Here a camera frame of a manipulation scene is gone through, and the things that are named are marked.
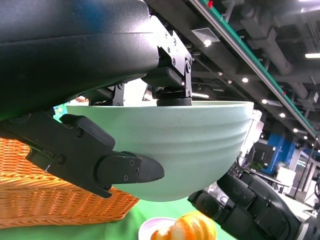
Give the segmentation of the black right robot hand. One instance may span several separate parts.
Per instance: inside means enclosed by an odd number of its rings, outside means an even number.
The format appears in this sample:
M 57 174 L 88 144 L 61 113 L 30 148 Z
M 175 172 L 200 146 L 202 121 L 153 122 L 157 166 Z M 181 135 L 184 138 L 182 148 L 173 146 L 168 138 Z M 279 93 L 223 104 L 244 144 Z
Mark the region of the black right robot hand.
M 226 203 L 205 190 L 194 192 L 188 201 L 235 239 L 304 239 L 308 225 L 261 178 L 247 172 L 240 178 L 226 173 L 217 185 L 227 195 Z

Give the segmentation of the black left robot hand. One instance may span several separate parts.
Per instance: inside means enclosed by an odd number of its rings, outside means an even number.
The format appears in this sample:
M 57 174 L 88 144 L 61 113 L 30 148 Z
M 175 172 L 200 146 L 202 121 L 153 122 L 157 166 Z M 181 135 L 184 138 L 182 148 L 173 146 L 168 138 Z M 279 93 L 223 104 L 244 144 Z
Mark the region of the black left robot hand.
M 151 157 L 115 151 L 85 116 L 54 119 L 78 96 L 143 79 L 159 106 L 189 106 L 192 57 L 142 0 L 3 0 L 0 3 L 0 135 L 29 146 L 27 160 L 103 198 L 117 184 L 160 180 Z

